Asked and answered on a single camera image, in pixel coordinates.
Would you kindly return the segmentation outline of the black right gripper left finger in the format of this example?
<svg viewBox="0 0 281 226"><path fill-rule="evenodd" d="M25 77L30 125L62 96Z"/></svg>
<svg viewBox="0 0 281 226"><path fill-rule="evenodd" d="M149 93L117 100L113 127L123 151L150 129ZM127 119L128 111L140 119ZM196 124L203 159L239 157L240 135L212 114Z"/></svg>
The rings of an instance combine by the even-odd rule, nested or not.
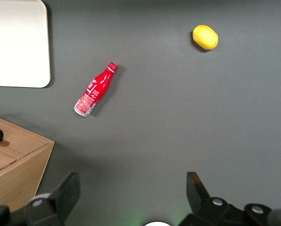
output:
<svg viewBox="0 0 281 226"><path fill-rule="evenodd" d="M51 193L32 198L24 207L28 226L63 226L81 195L80 174L71 172Z"/></svg>

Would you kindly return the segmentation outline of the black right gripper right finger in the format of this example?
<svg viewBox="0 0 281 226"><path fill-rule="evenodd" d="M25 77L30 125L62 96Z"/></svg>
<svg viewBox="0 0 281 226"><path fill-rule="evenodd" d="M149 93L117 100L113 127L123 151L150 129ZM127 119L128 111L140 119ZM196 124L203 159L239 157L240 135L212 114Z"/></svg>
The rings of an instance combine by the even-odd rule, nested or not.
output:
<svg viewBox="0 0 281 226"><path fill-rule="evenodd" d="M196 172L186 176L186 195L191 213L179 225L181 226L233 226L228 219L230 205L222 198L212 197L204 187Z"/></svg>

